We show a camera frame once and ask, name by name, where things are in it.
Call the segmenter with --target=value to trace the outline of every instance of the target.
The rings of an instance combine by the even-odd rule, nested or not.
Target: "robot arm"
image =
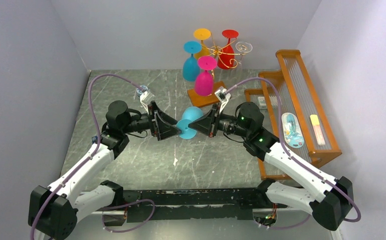
[[[248,192],[248,189],[244,190],[245,192],[238,201],[252,204],[242,203],[240,208],[249,208],[249,206],[259,208],[262,206],[260,196],[263,196],[264,202],[280,203],[303,210],[312,214],[315,220],[326,229],[336,230],[349,213],[351,205],[325,181],[335,184],[353,199],[351,182],[345,177],[336,179],[321,172],[295,153],[289,152],[301,164],[319,172],[325,181],[316,178],[294,162],[284,151],[279,139],[262,127],[263,115],[255,104],[245,102],[238,106],[236,116],[231,116],[222,111],[228,99],[229,97],[223,104],[214,104],[207,114],[190,123],[189,127],[209,137],[216,136],[218,131],[241,136],[244,139],[244,147],[251,155],[283,170],[304,187],[304,189],[297,189],[266,179],[253,190],[253,193]],[[164,140],[181,132],[174,126],[177,121],[162,112],[154,101],[144,106],[147,113],[141,114],[137,110],[128,108],[124,101],[111,103],[106,113],[107,123],[101,135],[98,136],[101,144],[96,154],[66,184],[63,184],[63,179],[67,178],[69,173],[72,173],[83,160],[80,160],[67,174],[61,176],[47,188],[38,186],[32,191],[28,218],[31,226],[45,200],[52,191],[62,186],[51,198],[39,218],[36,225],[37,236],[44,236],[43,233],[45,233],[56,240],[63,240],[73,231],[76,223],[91,212],[102,207],[135,202],[141,198],[124,199],[123,187],[111,181],[101,183],[96,189],[86,194],[81,195],[81,191],[85,189],[90,178],[111,163],[125,149],[129,143],[128,134],[150,130],[152,136],[157,137],[158,140]],[[96,144],[97,142],[82,159],[91,156],[97,147]],[[232,204],[236,200],[229,197],[226,201]]]
[[[289,149],[287,154],[279,138],[262,127],[263,114],[256,104],[245,102],[237,107],[235,116],[224,114],[221,108],[224,102],[226,104],[228,101],[229,95],[227,97],[222,100],[220,98],[223,104],[214,104],[207,114],[190,123],[189,127],[211,138],[216,136],[218,131],[242,137],[243,146],[251,155],[284,171],[304,187],[297,189],[267,179],[258,189],[265,193],[271,202],[301,209],[312,214],[326,229],[336,230],[352,205],[327,182],[353,199],[352,183],[345,177],[336,179],[322,172]],[[323,180],[303,166],[319,173]]]
[[[102,129],[100,146],[92,158],[86,162],[66,184],[66,179],[97,147],[97,140],[89,151],[66,174],[51,183],[47,188],[38,186],[31,193],[28,224],[32,226],[46,198],[62,186],[47,204],[36,225],[36,239],[46,234],[56,240],[69,236],[76,223],[90,213],[107,206],[125,203],[123,188],[111,181],[105,181],[93,191],[80,195],[87,182],[111,163],[129,143],[128,134],[150,130],[158,141],[178,135],[181,131],[174,125],[175,119],[162,112],[152,101],[147,105],[147,113],[128,108],[124,101],[114,101],[106,113],[107,124]]]

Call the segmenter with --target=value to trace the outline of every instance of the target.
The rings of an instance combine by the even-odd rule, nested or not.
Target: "white robot arm segment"
[[[276,181],[268,187],[266,196],[275,204],[284,204],[312,214],[309,203],[315,201],[315,198],[303,188],[286,186]]]
[[[61,176],[57,181],[53,182],[49,185],[50,190],[53,191],[57,188],[58,185],[61,184],[64,178],[66,178],[69,173],[71,173],[81,162],[91,155],[91,153],[96,148],[96,144],[93,144],[88,150],[87,154],[85,154],[81,160],[79,160],[66,174]],[[94,155],[94,157],[89,160],[75,175],[71,178],[71,180],[66,183],[66,186],[61,188],[57,195],[62,196],[65,194],[66,199],[69,200],[71,205],[75,204],[76,198],[79,196],[81,191],[84,190],[87,182],[95,177],[97,173],[103,169],[107,164],[111,163],[114,160],[114,154],[112,150],[109,150],[108,147],[104,144],[101,144],[99,150]]]
[[[270,150],[270,152],[265,154],[265,162],[281,169],[287,175],[292,177],[295,181],[307,189],[318,202],[321,202],[325,198],[325,191],[331,191],[332,187],[330,185],[322,182],[315,175],[290,159],[289,156],[284,152],[284,149],[279,142],[275,143],[270,148]],[[299,157],[294,152],[290,151],[289,153],[294,158],[301,161],[304,165],[319,173],[321,176],[323,176],[323,178],[336,184],[335,177],[315,168],[313,165]]]
[[[74,208],[78,209],[76,213],[78,223],[97,209],[112,204],[114,197],[115,192],[105,185],[99,185],[96,189],[79,196],[74,204]]]

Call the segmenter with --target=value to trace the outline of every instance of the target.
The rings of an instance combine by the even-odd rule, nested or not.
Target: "purple cable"
[[[359,210],[358,206],[355,204],[355,202],[346,194],[344,193],[339,187],[337,187],[335,184],[333,184],[332,182],[330,181],[327,181],[326,179],[324,179],[320,174],[318,174],[317,172],[313,171],[312,169],[310,169],[308,166],[304,165],[303,163],[301,163],[299,160],[297,160],[295,157],[293,157],[292,155],[290,155],[290,150],[287,149],[286,145],[285,145],[285,140],[283,137],[283,131],[282,131],[282,123],[281,123],[281,97],[280,97],[280,94],[278,93],[277,89],[275,88],[275,86],[267,79],[265,78],[261,78],[261,77],[251,77],[251,78],[248,78],[248,79],[245,79],[241,82],[239,82],[238,84],[230,87],[226,92],[225,94],[228,94],[230,93],[232,90],[234,90],[235,88],[237,88],[239,85],[242,85],[248,81],[252,81],[252,80],[260,80],[260,81],[264,81],[266,82],[267,84],[269,84],[271,86],[271,88],[274,90],[274,93],[277,97],[277,101],[278,101],[278,136],[279,139],[280,139],[280,143],[281,143],[281,146],[282,148],[284,149],[285,153],[295,162],[297,163],[299,166],[301,166],[302,168],[308,170],[308,172],[312,173],[313,175],[315,175],[317,178],[319,178],[320,180],[324,181],[324,183],[327,183],[328,185],[330,185],[332,188],[334,188],[336,191],[338,191],[345,199],[347,199],[350,204],[352,204],[352,206],[355,208],[356,210],[356,213],[357,213],[357,217],[355,219],[344,219],[346,222],[352,222],[352,223],[355,223],[359,220],[361,220],[361,211]]]
[[[301,222],[299,223],[296,223],[294,225],[290,225],[290,226],[270,226],[269,229],[272,229],[272,230],[287,230],[287,229],[291,229],[291,228],[295,228],[297,226],[300,226],[300,225],[303,225],[305,222],[307,222],[309,220],[309,218],[311,217],[311,215],[308,214],[308,216],[302,220]]]
[[[156,205],[154,204],[153,200],[151,200],[151,199],[141,199],[141,200],[134,201],[134,202],[131,202],[131,203],[128,203],[128,204],[124,204],[124,205],[120,205],[120,206],[104,207],[102,209],[104,211],[121,209],[121,208],[126,208],[126,207],[129,207],[129,206],[135,205],[135,204],[139,204],[139,203],[142,203],[142,202],[150,202],[152,204],[152,206],[153,206],[152,212],[150,213],[149,217],[144,220],[144,222],[138,224],[137,226],[135,226],[133,228],[127,229],[127,230],[112,230],[112,229],[110,229],[110,228],[105,226],[105,224],[104,224],[104,215],[102,215],[101,216],[101,222],[102,222],[102,225],[103,225],[103,229],[108,231],[108,232],[111,232],[111,233],[118,233],[119,234],[119,233],[126,233],[126,232],[133,231],[133,230],[141,227],[142,225],[146,224],[150,220],[150,218],[152,217],[152,215],[154,213],[154,210],[156,208]]]
[[[136,88],[138,88],[139,90],[143,91],[143,88],[140,87],[140,85],[138,85],[137,83],[131,81],[131,80],[128,80],[124,77],[121,77],[121,76],[118,76],[116,74],[112,74],[112,73],[105,73],[105,74],[101,74],[101,75],[98,75],[96,76],[95,78],[93,78],[93,80],[91,80],[91,83],[90,83],[90,86],[88,87],[88,105],[89,105],[89,109],[90,109],[90,112],[91,112],[91,115],[93,117],[93,121],[94,121],[94,125],[96,127],[96,131],[97,131],[97,136],[100,136],[100,127],[99,127],[99,124],[97,122],[97,118],[96,118],[96,115],[94,114],[94,110],[93,110],[93,101],[92,101],[92,98],[91,98],[91,90],[93,89],[93,85],[94,83],[102,78],[102,77],[107,77],[107,76],[111,76],[111,77],[116,77],[116,78],[119,78],[119,79],[122,79],[122,80],[125,80],[127,81],[128,83],[132,84],[133,86],[135,86]],[[97,145],[96,145],[96,148],[94,149],[94,151],[91,153],[91,157],[93,157],[98,149],[100,147],[100,138],[98,137],[97,138]],[[88,156],[86,157],[71,173],[69,173],[69,175],[67,176],[66,179],[64,179],[61,183],[61,185],[58,185],[56,187],[56,189],[54,189],[54,191],[51,192],[51,194],[48,196],[48,198],[44,201],[43,205],[41,206],[40,210],[38,211],[37,215],[35,216],[35,219],[34,221],[32,222],[32,227],[31,227],[31,231],[30,231],[30,238],[31,240],[35,240],[34,239],[34,234],[35,234],[35,228],[38,224],[38,221],[40,220],[40,216],[41,214],[43,214],[44,212],[44,209],[46,208],[46,206],[48,205],[48,203],[51,201],[51,198],[62,188],[62,186],[64,186],[78,171],[79,169],[81,169],[91,158]]]

